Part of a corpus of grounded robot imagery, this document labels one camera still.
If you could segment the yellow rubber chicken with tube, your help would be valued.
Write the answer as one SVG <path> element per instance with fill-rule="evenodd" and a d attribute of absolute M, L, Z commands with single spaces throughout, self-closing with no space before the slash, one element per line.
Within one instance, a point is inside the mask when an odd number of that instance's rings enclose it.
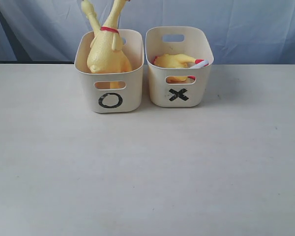
<path fill-rule="evenodd" d="M 207 60 L 195 59 L 185 54 L 163 54 L 162 56 L 156 56 L 152 61 L 153 65 L 162 68 L 188 68 L 188 63 L 200 64 L 200 68 L 208 66 Z M 195 76 L 170 76 L 166 78 L 166 82 L 169 84 L 187 84 L 195 79 Z"/>

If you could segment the yellow rubber chicken sideways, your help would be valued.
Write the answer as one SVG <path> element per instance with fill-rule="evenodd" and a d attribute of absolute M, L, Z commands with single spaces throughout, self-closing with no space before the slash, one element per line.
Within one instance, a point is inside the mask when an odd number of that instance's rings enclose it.
<path fill-rule="evenodd" d="M 125 5 L 124 0 L 115 0 L 112 9 L 97 34 L 87 58 L 91 73 L 109 74 L 132 71 L 132 65 L 123 52 L 123 39 L 118 31 L 118 19 Z"/>

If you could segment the yellow rubber chicken front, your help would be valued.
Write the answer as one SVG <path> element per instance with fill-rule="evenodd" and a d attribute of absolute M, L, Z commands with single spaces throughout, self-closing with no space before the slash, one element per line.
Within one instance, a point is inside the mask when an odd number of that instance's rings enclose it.
<path fill-rule="evenodd" d="M 93 29 L 94 38 L 90 44 L 90 47 L 92 48 L 95 38 L 101 29 L 101 25 L 97 19 L 97 14 L 94 11 L 94 7 L 93 7 L 92 3 L 90 3 L 88 0 L 83 0 L 81 2 L 81 10 L 84 12 L 86 18 L 88 19 L 88 21 Z"/>

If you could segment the cream bin marked O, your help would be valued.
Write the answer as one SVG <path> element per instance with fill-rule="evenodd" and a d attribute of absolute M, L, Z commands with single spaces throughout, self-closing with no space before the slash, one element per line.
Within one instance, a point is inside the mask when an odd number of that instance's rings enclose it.
<path fill-rule="evenodd" d="M 96 113 L 122 113 L 137 109 L 142 101 L 144 45 L 142 35 L 131 29 L 120 29 L 125 40 L 123 52 L 133 71 L 114 74 L 92 74 L 87 67 L 92 31 L 83 35 L 74 61 L 86 101 Z"/>

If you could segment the cream bin marked X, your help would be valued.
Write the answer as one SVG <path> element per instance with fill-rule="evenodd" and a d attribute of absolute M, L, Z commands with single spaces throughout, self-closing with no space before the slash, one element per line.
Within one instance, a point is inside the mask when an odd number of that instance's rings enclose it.
<path fill-rule="evenodd" d="M 146 58 L 148 63 L 149 96 L 160 107 L 194 107 L 204 95 L 213 53 L 205 33 L 195 27 L 166 26 L 151 28 L 146 32 Z M 152 64 L 156 56 L 185 54 L 208 61 L 208 66 L 188 63 L 188 68 L 162 68 Z M 169 84 L 170 76 L 195 76 L 187 84 Z"/>

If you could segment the pale blue backdrop curtain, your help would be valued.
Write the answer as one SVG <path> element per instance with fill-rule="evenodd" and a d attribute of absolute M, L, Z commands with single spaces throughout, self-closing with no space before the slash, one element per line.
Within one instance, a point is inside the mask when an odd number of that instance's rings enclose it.
<path fill-rule="evenodd" d="M 201 29 L 216 64 L 295 64 L 295 0 L 132 0 L 121 29 Z M 70 62 L 91 31 L 78 0 L 0 0 L 0 61 Z"/>

